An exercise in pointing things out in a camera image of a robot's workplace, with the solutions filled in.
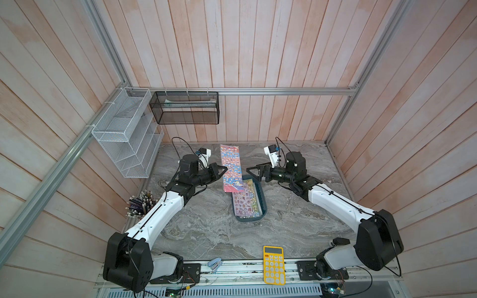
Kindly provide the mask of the cat sticker sheet pink blue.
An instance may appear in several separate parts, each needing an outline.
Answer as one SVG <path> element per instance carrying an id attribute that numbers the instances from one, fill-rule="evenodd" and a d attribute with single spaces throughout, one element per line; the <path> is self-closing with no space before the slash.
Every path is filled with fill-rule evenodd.
<path id="1" fill-rule="evenodd" d="M 221 145 L 222 166 L 227 167 L 223 176 L 225 192 L 243 192 L 242 167 L 240 163 L 239 148 Z"/>

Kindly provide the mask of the teal storage tray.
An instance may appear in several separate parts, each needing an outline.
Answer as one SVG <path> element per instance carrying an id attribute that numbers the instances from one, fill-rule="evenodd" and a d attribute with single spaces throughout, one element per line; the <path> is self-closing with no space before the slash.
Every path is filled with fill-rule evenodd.
<path id="1" fill-rule="evenodd" d="M 245 191 L 232 193 L 232 208 L 239 222 L 260 221 L 268 211 L 262 185 L 251 175 L 242 176 Z"/>

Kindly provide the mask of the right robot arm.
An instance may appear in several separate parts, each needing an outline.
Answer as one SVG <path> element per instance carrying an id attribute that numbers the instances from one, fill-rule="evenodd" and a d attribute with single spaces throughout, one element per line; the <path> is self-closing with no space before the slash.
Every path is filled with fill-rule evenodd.
<path id="1" fill-rule="evenodd" d="M 366 266 L 379 271 L 397 260 L 404 251 L 393 215 L 374 211 L 333 191 L 321 180 L 308 174 L 306 159 L 298 151 L 286 154 L 284 166 L 279 164 L 279 153 L 267 153 L 270 161 L 246 169 L 256 180 L 286 183 L 286 189 L 307 202 L 321 207 L 349 226 L 357 235 L 353 242 L 335 238 L 329 248 L 316 257 L 312 270 L 314 279 L 334 278 L 340 270 L 352 266 Z"/>

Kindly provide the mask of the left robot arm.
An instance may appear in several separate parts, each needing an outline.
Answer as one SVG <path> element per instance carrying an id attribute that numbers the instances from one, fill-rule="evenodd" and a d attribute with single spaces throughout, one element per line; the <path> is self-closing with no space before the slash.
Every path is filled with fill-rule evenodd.
<path id="1" fill-rule="evenodd" d="M 175 175 L 159 201 L 146 215 L 125 233 L 114 233 L 108 240 L 103 279 L 137 294 L 153 280 L 165 278 L 181 283 L 183 257 L 172 252 L 154 256 L 151 249 L 167 223 L 199 192 L 220 180 L 226 166 L 210 163 L 200 168 L 202 159 L 196 154 L 184 155 Z"/>

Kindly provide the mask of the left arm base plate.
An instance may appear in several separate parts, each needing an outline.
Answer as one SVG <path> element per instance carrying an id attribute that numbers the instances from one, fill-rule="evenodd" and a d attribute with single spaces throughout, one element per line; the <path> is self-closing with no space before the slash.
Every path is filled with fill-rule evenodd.
<path id="1" fill-rule="evenodd" d="M 186 263 L 182 270 L 174 272 L 171 276 L 152 279 L 150 284 L 198 284 L 201 277 L 200 263 Z"/>

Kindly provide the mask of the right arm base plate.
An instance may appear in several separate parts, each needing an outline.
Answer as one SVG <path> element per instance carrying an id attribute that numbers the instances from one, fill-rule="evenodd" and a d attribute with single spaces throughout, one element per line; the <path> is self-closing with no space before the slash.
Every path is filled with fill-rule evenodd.
<path id="1" fill-rule="evenodd" d="M 324 281 L 324 280 L 347 280 L 349 274 L 345 269 L 335 270 L 324 262 L 317 261 L 297 261 L 299 278 L 302 281 Z"/>

